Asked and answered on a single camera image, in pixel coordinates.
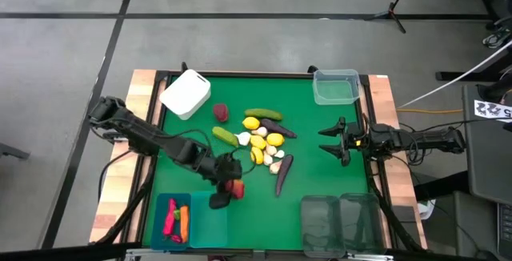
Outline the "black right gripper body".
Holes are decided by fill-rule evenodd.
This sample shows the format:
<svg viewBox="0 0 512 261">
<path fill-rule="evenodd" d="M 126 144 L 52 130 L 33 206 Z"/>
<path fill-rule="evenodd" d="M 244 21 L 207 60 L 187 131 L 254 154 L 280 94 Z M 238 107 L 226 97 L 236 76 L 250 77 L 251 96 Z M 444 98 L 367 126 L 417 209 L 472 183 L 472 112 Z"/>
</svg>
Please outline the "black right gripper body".
<svg viewBox="0 0 512 261">
<path fill-rule="evenodd" d="M 364 151 L 364 147 L 367 145 L 367 131 L 365 123 L 362 126 L 356 122 L 347 123 L 343 134 L 343 145 L 349 152 Z"/>
</svg>

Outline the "red and yellow apple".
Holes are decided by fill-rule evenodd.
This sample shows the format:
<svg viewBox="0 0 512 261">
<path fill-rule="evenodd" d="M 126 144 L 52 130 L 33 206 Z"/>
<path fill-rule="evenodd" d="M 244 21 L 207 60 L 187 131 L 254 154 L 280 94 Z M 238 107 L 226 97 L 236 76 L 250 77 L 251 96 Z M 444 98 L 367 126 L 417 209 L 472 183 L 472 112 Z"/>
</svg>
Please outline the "red and yellow apple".
<svg viewBox="0 0 512 261">
<path fill-rule="evenodd" d="M 234 199 L 242 199 L 245 194 L 245 184 L 241 179 L 229 180 L 225 185 L 226 191 Z"/>
</svg>

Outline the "dark red apple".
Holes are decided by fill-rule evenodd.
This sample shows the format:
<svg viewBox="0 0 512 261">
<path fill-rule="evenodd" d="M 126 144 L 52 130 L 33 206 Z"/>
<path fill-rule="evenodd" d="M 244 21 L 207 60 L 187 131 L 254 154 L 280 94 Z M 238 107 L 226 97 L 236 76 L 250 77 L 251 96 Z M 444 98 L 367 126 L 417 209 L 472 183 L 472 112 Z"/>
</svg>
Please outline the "dark red apple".
<svg viewBox="0 0 512 261">
<path fill-rule="evenodd" d="M 213 107 L 214 117 L 219 122 L 226 122 L 229 119 L 229 109 L 224 103 L 215 104 Z"/>
</svg>

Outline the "teal plastic bin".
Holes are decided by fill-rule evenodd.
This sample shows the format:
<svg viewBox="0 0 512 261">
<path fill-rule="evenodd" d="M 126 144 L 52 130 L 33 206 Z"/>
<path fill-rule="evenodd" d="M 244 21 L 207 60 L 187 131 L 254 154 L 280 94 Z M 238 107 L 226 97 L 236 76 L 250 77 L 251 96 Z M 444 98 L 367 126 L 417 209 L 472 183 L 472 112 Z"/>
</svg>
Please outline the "teal plastic bin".
<svg viewBox="0 0 512 261">
<path fill-rule="evenodd" d="M 190 195 L 190 238 L 192 248 L 225 247 L 228 243 L 227 209 L 211 209 L 211 191 Z"/>
</svg>

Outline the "clear plastic bin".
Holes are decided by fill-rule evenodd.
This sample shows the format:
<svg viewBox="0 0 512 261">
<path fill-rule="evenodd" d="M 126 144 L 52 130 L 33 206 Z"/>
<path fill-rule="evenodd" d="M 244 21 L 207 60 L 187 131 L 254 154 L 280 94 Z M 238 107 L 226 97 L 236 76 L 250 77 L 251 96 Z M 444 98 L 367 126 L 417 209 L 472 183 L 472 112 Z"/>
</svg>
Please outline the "clear plastic bin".
<svg viewBox="0 0 512 261">
<path fill-rule="evenodd" d="M 356 70 L 316 70 L 313 73 L 314 101 L 318 105 L 350 105 L 360 98 Z"/>
</svg>

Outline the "orange carrot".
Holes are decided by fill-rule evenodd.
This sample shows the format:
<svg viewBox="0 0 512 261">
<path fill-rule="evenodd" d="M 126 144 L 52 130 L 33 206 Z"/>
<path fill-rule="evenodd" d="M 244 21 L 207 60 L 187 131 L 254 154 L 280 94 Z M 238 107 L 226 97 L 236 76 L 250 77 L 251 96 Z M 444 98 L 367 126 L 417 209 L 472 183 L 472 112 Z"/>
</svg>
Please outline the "orange carrot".
<svg viewBox="0 0 512 261">
<path fill-rule="evenodd" d="M 190 208 L 185 205 L 180 207 L 180 236 L 183 243 L 188 242 L 190 226 Z"/>
</svg>

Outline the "pink carrot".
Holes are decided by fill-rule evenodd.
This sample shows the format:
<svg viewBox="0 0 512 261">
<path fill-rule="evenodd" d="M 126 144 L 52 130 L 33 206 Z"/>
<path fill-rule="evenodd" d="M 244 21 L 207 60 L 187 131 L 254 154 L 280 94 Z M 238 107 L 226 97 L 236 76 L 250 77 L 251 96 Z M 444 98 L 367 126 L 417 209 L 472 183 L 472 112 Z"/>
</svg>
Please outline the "pink carrot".
<svg viewBox="0 0 512 261">
<path fill-rule="evenodd" d="M 164 226 L 162 229 L 162 233 L 165 237 L 170 237 L 173 234 L 174 223 L 175 223 L 174 211 L 176 210 L 176 208 L 177 208 L 176 201 L 174 199 L 169 199 L 166 217 L 164 220 Z"/>
</svg>

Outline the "blue plastic bin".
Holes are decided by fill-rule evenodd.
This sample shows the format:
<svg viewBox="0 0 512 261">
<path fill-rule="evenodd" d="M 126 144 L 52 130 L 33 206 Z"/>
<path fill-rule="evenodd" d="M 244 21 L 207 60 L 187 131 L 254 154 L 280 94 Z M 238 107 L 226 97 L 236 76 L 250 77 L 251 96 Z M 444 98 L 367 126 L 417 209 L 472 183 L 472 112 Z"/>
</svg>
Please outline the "blue plastic bin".
<svg viewBox="0 0 512 261">
<path fill-rule="evenodd" d="M 174 199 L 177 203 L 177 209 L 187 205 L 190 208 L 190 194 L 187 193 L 164 193 L 157 197 L 156 210 L 154 215 L 154 225 L 152 227 L 150 248 L 154 250 L 170 250 L 170 251 L 184 251 L 188 248 L 189 239 L 187 243 L 174 243 L 170 237 L 165 237 L 162 233 L 164 220 L 168 208 L 169 199 Z M 174 223 L 173 235 L 180 235 L 180 219 Z"/>
</svg>

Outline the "silver aluminium crossbar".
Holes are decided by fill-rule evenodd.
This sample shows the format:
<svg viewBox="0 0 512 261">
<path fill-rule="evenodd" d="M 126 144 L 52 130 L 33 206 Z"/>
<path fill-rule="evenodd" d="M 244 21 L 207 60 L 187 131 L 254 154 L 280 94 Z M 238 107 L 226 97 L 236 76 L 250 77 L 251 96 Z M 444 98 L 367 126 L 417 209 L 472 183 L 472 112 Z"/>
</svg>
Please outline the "silver aluminium crossbar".
<svg viewBox="0 0 512 261">
<path fill-rule="evenodd" d="M 139 261 L 141 257 L 153 257 L 160 255 L 216 255 L 227 258 L 248 258 L 250 261 L 270 261 L 271 258 L 304 257 L 302 251 L 279 251 L 279 250 L 244 250 L 244 249 L 186 249 L 184 251 L 153 250 L 149 248 L 128 249 L 121 259 L 123 261 Z M 366 255 L 345 253 L 343 257 L 314 257 L 325 261 L 397 261 L 392 255 Z"/>
</svg>

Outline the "grey transparent plastic bin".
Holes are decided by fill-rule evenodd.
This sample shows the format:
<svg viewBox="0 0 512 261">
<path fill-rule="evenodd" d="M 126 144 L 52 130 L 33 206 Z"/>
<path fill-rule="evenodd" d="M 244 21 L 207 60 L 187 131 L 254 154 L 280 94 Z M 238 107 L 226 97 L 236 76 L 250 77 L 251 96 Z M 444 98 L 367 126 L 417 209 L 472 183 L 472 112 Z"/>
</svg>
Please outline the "grey transparent plastic bin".
<svg viewBox="0 0 512 261">
<path fill-rule="evenodd" d="M 342 236 L 352 254 L 379 255 L 386 250 L 378 198 L 370 193 L 346 193 L 339 199 Z"/>
<path fill-rule="evenodd" d="M 302 249 L 306 256 L 338 259 L 345 255 L 340 206 L 336 196 L 304 196 L 300 215 Z"/>
</svg>

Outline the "white plastic bin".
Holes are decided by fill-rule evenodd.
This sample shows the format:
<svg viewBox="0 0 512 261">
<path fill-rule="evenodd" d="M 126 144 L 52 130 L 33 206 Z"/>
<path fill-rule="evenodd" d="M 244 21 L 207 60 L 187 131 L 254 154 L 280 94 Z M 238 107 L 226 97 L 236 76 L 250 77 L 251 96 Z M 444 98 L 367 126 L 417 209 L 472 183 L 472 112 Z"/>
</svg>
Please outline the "white plastic bin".
<svg viewBox="0 0 512 261">
<path fill-rule="evenodd" d="M 210 82 L 189 69 L 159 95 L 159 101 L 181 120 L 188 120 L 210 96 Z"/>
</svg>

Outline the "dark grey desk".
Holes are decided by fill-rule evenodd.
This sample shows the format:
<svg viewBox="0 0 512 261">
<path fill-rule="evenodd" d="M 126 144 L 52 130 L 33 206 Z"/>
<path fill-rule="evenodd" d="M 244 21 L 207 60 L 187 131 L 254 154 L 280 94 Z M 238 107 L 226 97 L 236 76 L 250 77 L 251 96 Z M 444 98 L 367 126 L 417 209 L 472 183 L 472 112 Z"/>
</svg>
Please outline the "dark grey desk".
<svg viewBox="0 0 512 261">
<path fill-rule="evenodd" d="M 474 115 L 474 100 L 486 102 L 475 85 L 462 88 L 470 192 L 512 205 L 512 122 Z"/>
</svg>

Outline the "white paper number tag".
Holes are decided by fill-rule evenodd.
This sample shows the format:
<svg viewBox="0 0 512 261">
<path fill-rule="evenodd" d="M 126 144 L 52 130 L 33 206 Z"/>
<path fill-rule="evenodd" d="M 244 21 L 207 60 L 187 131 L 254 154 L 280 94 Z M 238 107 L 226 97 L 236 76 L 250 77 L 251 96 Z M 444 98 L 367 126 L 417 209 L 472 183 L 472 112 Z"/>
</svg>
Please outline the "white paper number tag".
<svg viewBox="0 0 512 261">
<path fill-rule="evenodd" d="M 474 100 L 474 115 L 481 118 L 497 119 L 501 122 L 512 122 L 512 106 Z"/>
</svg>

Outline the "black keyboard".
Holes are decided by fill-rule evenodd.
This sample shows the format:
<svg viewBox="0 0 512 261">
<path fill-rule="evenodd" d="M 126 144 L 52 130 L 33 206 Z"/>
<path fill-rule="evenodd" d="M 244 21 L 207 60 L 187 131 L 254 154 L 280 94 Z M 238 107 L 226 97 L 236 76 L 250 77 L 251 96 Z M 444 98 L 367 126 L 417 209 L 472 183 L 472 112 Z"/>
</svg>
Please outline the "black keyboard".
<svg viewBox="0 0 512 261">
<path fill-rule="evenodd" d="M 512 206 L 499 203 L 498 212 L 498 253 L 512 261 Z"/>
</svg>

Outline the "grey furniture foot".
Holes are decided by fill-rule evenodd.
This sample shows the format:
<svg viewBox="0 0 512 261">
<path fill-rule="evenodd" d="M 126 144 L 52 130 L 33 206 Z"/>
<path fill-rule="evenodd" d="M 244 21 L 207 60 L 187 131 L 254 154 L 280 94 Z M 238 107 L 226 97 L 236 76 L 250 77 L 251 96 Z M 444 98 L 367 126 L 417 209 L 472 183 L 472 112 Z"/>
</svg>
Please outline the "grey furniture foot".
<svg viewBox="0 0 512 261">
<path fill-rule="evenodd" d="M 0 143 L 0 157 L 1 156 L 11 156 L 17 159 L 26 160 L 30 157 L 30 153 L 6 145 L 5 143 Z"/>
</svg>

